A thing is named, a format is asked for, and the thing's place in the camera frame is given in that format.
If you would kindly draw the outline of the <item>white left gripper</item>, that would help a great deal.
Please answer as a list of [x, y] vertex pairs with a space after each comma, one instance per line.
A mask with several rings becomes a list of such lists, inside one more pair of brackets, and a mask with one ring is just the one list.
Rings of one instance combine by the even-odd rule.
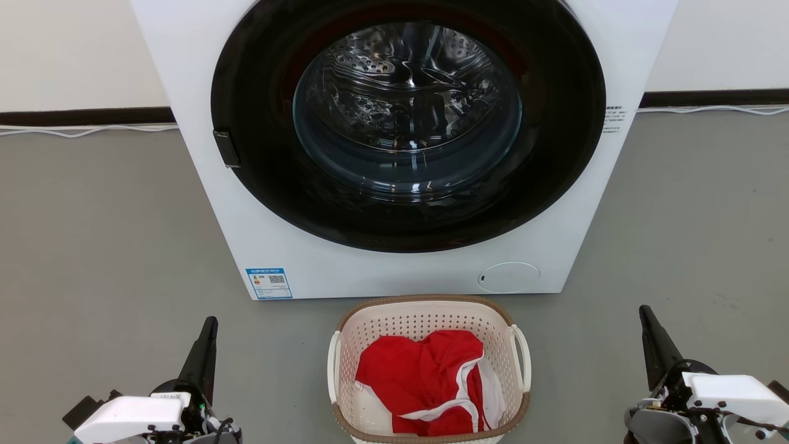
[[86, 396], [62, 421], [71, 443], [242, 443], [231, 417], [212, 410], [219, 321], [208, 316], [179, 379], [164, 382], [147, 396], [111, 390], [103, 401]]

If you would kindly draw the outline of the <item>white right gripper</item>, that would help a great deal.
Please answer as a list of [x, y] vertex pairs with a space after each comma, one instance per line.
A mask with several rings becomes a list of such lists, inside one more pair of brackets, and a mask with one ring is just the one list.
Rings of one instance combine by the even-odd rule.
[[721, 376], [684, 359], [648, 305], [639, 307], [649, 397], [626, 411], [626, 443], [787, 440], [787, 388], [752, 376]]

